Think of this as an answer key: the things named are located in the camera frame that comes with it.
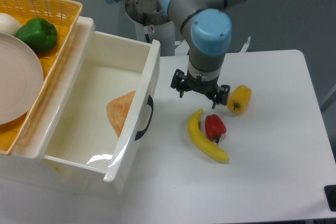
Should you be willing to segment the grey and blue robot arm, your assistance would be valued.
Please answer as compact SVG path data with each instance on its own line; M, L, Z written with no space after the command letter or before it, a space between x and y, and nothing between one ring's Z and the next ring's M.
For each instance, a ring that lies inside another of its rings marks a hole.
M122 0L106 0L115 3ZM140 23L151 25L150 15L164 11L189 45L187 72L176 70L171 87L180 94L195 91L213 105L226 105L230 87L218 85L225 53L232 40L232 22L225 10L249 0L137 0Z

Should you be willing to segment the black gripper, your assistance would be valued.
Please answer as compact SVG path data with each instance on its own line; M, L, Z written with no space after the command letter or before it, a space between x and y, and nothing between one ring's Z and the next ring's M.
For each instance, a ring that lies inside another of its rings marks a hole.
M220 70L221 68L218 68L215 71L206 72L188 64L186 73L181 69L176 69L171 81L171 88L179 92L180 98L189 91L205 95L212 101L212 109L215 109L216 105L227 105L230 86L218 85Z

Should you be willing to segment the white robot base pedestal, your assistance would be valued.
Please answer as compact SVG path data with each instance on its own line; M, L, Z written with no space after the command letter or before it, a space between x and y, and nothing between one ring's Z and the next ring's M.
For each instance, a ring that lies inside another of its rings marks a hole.
M125 11L135 26L136 38L161 44L161 56L175 55L175 25L159 0L125 0Z

